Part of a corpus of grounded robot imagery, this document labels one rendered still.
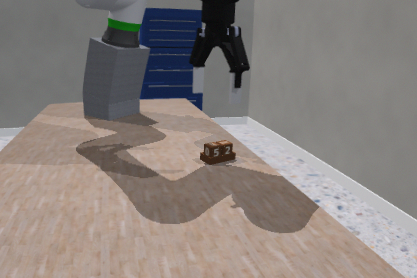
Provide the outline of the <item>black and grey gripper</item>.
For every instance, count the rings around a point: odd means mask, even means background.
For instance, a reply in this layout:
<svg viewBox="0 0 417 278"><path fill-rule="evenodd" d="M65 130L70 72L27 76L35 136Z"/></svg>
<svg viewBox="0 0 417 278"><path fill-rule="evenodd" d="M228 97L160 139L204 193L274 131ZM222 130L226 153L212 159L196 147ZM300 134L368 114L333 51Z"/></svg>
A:
<svg viewBox="0 0 417 278"><path fill-rule="evenodd" d="M193 64L193 93L203 93L205 62L212 49L218 46L230 67L229 104L241 103L242 73L248 71L250 66L241 37L241 27L231 26L235 22L235 2L203 0L201 20L206 27L197 29L189 60Z"/></svg>

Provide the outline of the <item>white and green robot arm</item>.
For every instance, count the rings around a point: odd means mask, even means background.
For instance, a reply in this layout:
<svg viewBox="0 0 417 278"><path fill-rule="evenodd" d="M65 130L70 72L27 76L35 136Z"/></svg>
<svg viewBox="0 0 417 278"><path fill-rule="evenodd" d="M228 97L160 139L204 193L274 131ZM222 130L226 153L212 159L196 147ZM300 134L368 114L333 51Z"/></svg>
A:
<svg viewBox="0 0 417 278"><path fill-rule="evenodd" d="M108 27L102 42L125 48L140 45L138 33L143 21L147 0L75 0L90 9L109 10ZM134 41L135 40L135 41Z"/></svg>

